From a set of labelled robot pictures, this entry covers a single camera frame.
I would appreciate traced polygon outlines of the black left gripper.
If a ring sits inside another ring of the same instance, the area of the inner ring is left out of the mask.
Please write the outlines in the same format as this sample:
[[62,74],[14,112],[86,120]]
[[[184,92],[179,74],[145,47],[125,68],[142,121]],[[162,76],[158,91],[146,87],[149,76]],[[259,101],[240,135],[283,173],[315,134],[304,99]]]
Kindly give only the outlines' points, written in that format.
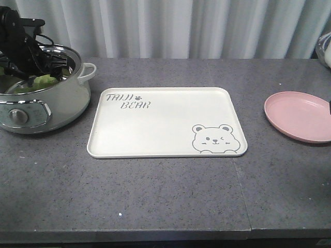
[[5,76],[26,81],[48,74],[62,80],[67,59],[42,51],[36,41],[44,25],[42,19],[21,18],[16,10],[1,6],[1,66]]

